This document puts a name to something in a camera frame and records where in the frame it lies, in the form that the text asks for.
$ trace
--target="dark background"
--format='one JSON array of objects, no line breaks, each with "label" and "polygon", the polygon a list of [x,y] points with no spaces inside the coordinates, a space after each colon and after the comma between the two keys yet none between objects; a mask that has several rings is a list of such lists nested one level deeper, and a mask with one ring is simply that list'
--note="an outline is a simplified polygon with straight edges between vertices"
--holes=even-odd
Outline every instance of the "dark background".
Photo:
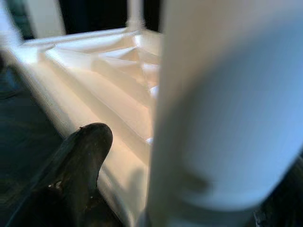
[{"label": "dark background", "polygon": [[[125,27],[127,0],[59,0],[66,34]],[[146,27],[159,31],[162,0],[144,0]]]}]

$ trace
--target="white platform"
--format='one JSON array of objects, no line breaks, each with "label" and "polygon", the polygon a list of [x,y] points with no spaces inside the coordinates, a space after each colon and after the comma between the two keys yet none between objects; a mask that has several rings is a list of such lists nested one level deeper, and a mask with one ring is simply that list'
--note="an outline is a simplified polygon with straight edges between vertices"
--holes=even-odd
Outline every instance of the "white platform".
[{"label": "white platform", "polygon": [[7,51],[64,137],[92,122],[112,129],[98,188],[129,226],[145,207],[160,40],[152,31],[115,29],[29,41]]}]

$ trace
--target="dark floor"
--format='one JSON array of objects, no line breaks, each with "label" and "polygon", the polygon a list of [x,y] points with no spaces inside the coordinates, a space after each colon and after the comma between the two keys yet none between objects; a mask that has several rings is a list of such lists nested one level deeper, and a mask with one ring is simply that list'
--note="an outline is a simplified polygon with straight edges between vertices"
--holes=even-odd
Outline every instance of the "dark floor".
[{"label": "dark floor", "polygon": [[0,75],[0,226],[22,199],[31,177],[62,142],[62,138],[14,70]]}]

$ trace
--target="small column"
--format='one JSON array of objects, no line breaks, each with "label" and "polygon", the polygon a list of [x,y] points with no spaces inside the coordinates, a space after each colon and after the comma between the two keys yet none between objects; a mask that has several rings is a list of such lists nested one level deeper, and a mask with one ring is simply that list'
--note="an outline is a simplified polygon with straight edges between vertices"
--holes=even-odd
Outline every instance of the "small column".
[{"label": "small column", "polygon": [[127,2],[127,27],[130,31],[142,30],[145,25],[143,18],[143,1],[128,0]]},{"label": "small column", "polygon": [[15,27],[4,0],[0,0],[0,47],[21,44],[19,29]]}]

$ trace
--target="white pillar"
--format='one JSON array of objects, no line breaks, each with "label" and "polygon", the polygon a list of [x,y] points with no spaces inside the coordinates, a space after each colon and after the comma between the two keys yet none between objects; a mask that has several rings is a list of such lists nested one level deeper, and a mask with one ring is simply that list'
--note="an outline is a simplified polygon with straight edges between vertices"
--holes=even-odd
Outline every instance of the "white pillar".
[{"label": "white pillar", "polygon": [[35,38],[66,35],[59,0],[25,0]]},{"label": "white pillar", "polygon": [[167,0],[164,16],[147,216],[242,226],[303,144],[303,2]]},{"label": "white pillar", "polygon": [[143,17],[143,0],[127,1],[127,23],[130,31],[142,30],[145,22]]},{"label": "white pillar", "polygon": [[0,47],[20,45],[21,35],[15,27],[4,0],[0,0]]}]

